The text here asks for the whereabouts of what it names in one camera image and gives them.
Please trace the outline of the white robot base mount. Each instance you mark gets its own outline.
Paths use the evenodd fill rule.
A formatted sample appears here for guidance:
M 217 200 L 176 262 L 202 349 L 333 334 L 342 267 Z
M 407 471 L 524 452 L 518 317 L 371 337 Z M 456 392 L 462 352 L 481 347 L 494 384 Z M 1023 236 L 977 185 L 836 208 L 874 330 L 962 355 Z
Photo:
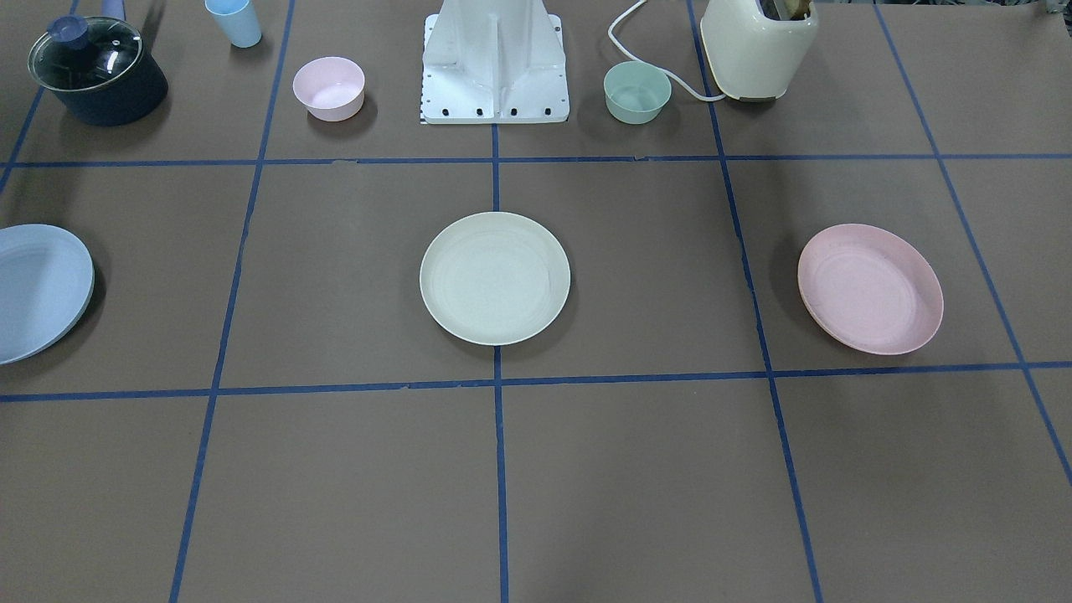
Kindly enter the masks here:
M 425 17 L 426 126 L 544 126 L 570 117 L 559 15 L 544 1 L 445 1 Z

